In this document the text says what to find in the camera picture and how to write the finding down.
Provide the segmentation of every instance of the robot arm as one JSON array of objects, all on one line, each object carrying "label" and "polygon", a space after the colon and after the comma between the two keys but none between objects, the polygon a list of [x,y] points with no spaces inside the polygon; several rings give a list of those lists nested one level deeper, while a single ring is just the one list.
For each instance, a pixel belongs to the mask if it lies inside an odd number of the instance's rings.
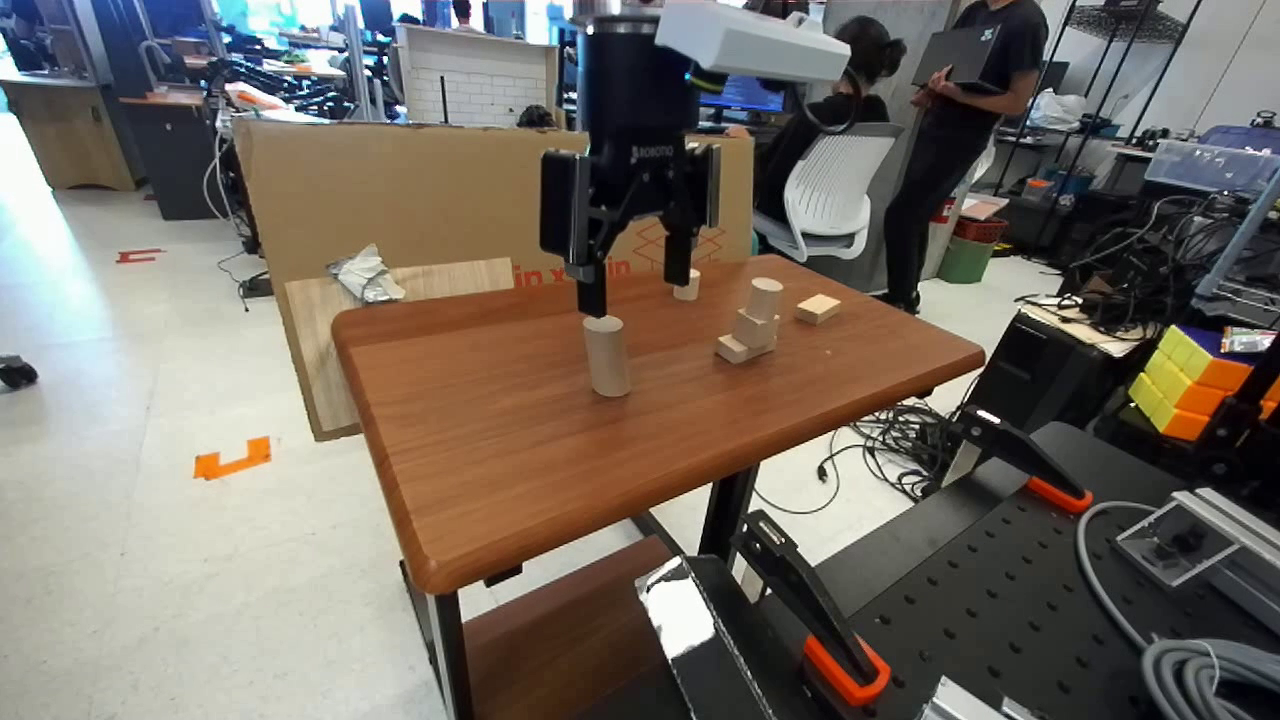
[{"label": "robot arm", "polygon": [[684,143],[700,113],[698,78],[838,80],[848,50],[790,20],[676,0],[655,17],[579,20],[575,62],[593,154],[546,157],[540,248],[566,258],[579,313],[608,317],[606,262],[635,216],[660,211],[666,282],[687,286],[716,168],[714,154]]}]

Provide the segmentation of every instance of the table leg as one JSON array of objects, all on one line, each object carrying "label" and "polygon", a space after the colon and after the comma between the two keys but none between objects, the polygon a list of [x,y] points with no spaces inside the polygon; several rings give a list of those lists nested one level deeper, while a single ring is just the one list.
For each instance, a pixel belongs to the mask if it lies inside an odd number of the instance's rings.
[{"label": "table leg", "polygon": [[412,617],[416,617],[416,634],[427,645],[427,659],[443,696],[443,712],[455,720],[473,720],[478,703],[473,703],[473,675],[470,675],[470,645],[464,645],[464,617],[462,617],[462,601],[455,593],[443,597],[427,597],[412,585],[412,575],[405,571],[405,587],[412,601]]},{"label": "table leg", "polygon": [[750,467],[714,484],[700,551],[734,560],[734,538],[746,529],[751,508],[757,471],[760,467]]}]

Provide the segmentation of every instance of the floor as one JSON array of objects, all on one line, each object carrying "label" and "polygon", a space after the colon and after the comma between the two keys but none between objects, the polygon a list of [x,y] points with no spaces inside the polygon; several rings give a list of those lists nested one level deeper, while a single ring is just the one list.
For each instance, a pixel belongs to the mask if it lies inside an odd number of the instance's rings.
[{"label": "floor", "polygon": [[[309,437],[276,305],[237,301],[256,262],[234,228],[163,225],[127,192],[50,192],[5,113],[0,168],[0,351],[39,367],[0,392],[0,716],[443,716],[364,441]],[[992,347],[1012,297],[1043,288],[1047,269],[997,262],[983,286],[924,286],[924,321]],[[194,458],[250,437],[276,441],[273,464],[194,482]],[[769,461],[760,494],[824,500],[824,450]],[[813,560],[910,508],[856,458],[842,467],[828,513],[781,515]],[[655,515],[691,546],[700,508],[679,497]],[[606,529],[470,587],[464,611],[630,540]]]}]

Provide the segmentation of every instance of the small cylinder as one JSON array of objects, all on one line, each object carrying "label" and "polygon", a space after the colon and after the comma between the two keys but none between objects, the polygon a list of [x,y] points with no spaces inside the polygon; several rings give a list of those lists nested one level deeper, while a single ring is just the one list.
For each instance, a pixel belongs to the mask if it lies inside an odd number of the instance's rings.
[{"label": "small cylinder", "polygon": [[633,357],[630,357],[630,325],[622,317],[589,317],[589,382],[596,398],[630,398],[633,392]]},{"label": "small cylinder", "polygon": [[704,277],[700,277],[698,269],[687,269],[687,286],[671,286],[671,297],[676,297],[679,305],[691,305],[698,291],[700,291],[700,286],[704,286]]},{"label": "small cylinder", "polygon": [[781,305],[784,305],[784,286],[773,277],[751,277],[746,313],[757,321],[773,321]]}]

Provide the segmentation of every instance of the office chair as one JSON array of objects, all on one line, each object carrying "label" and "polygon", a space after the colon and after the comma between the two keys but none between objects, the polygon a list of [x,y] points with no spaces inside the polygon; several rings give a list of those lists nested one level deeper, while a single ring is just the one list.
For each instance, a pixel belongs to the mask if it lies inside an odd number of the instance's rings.
[{"label": "office chair", "polygon": [[757,231],[776,252],[856,262],[871,228],[871,180],[896,132],[819,138],[784,183],[790,225],[757,211]]}]

